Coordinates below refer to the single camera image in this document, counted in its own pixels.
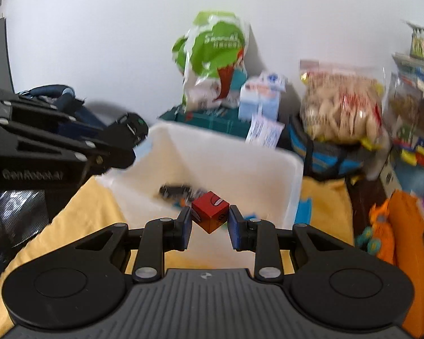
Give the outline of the light blue white carton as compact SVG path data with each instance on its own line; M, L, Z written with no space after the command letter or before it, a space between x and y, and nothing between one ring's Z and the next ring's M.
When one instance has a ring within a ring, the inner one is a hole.
M281 94L285 93L287 78L282 74L264 71L249 78L240 89L238 119L250 121L260 114L267 119L278 119Z

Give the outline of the blue black striped bag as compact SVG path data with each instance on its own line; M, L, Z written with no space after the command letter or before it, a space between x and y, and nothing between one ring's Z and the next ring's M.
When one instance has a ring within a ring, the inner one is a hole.
M290 148L303 160L303 174L317 181L360 174L374 156L359 143L339 145L312 140L304 131L299 114L289 117L286 129Z

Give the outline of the clear bag of wooden pieces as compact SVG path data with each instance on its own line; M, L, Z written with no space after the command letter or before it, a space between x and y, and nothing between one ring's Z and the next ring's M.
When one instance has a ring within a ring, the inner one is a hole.
M381 148L384 68L301 60L299 75L306 86L300 118L311 139Z

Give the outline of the blue plastic toy piece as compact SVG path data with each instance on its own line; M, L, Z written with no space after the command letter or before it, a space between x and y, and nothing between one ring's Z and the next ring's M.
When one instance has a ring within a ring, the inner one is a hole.
M310 224L312 219L312 199L307 198L298 202L295 224Z

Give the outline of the dark green plaid box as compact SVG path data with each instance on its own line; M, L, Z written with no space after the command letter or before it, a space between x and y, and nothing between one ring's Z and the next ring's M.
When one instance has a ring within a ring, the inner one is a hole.
M158 118L240 138L246 138L250 129L250 122L238 119L238 109L226 107L187 112L180 105L164 112Z

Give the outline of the translucent white plastic bin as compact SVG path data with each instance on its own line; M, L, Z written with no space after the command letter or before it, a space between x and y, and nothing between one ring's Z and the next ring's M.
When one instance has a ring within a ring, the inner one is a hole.
M161 217L175 218L178 207L163 201L164 184L189 184L213 191L243 216L256 215L276 227L293 226L303 165L289 151L248 144L241 138L172 122L153 125L126 170L97 178L114 195L131 228Z

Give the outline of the white paper label card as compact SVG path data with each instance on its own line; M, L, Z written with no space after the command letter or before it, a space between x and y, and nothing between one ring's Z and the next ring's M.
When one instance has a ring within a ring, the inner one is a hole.
M283 123L267 119L260 114L253 114L246 143L274 149L285 128Z

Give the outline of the yellow cloth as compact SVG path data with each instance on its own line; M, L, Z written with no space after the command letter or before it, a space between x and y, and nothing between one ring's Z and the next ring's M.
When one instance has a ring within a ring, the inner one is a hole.
M312 200L312 225L346 243L354 243L352 204L344 180L317 182L303 178L301 199ZM6 277L17 267L72 243L124 216L112 192L95 179L73 196L67 206L44 230L11 260L0 277L0 338L13 327L4 306L1 290Z

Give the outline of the upside-down black toy car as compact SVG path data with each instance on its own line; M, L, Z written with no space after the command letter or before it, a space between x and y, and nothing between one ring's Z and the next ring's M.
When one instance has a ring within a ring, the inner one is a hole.
M102 175L111 168L126 169L135 159L134 147L148 136L148 124L137 113L128 112L98 131L86 142L93 144L90 172Z

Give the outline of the orange teal toy dinosaur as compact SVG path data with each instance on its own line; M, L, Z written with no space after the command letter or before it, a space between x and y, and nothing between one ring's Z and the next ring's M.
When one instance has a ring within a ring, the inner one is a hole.
M355 238L355 246L392 265L395 264L394 231L389 220L389 200L369 211L370 226Z

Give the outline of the clear bin of bricks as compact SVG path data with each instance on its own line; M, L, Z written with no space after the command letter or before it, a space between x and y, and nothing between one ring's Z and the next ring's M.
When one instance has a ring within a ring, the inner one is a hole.
M424 91L413 77L393 73L383 112L391 137L389 163L401 190L424 196Z

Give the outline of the small red cube block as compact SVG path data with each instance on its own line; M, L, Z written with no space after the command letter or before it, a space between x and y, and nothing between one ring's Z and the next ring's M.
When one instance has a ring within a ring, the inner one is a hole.
M228 220L230 204L223 198L208 191L191 203L195 222L211 234Z

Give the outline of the orange box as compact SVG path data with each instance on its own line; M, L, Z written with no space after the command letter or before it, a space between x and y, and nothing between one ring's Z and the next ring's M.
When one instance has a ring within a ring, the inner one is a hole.
M403 329L415 338L424 337L424 219L417 198L394 191L388 202L389 220L394 231L397 266L414 285L414 300Z

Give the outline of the green white snack bag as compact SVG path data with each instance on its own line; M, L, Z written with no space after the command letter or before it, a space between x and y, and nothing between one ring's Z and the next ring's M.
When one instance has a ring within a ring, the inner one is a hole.
M177 39L172 57L183 75L182 106L187 112L239 106L250 26L232 12L202 11Z

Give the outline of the dark blue bag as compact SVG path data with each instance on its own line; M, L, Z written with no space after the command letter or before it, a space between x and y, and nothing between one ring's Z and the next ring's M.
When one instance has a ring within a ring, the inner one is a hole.
M0 276L79 187L102 173L103 129L69 86L0 89Z

